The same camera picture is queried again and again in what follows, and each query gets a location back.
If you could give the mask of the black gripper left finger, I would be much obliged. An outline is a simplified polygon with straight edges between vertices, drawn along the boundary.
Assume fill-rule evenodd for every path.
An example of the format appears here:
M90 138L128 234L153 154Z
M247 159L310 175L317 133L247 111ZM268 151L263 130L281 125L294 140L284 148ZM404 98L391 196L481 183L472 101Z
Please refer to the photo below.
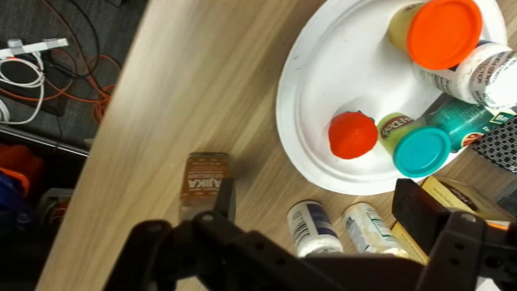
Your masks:
M220 214L221 217L228 219L229 222L234 221L234 217L236 217L236 188L234 188L233 179L221 180L221 185L218 190L218 198L215 203L215 213Z

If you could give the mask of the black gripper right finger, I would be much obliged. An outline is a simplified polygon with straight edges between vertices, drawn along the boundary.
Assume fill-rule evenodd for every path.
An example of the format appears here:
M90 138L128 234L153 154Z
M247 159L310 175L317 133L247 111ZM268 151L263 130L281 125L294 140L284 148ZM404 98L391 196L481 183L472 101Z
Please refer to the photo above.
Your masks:
M449 211L415 182L397 180L393 198L393 216L420 250L430 255L448 224Z

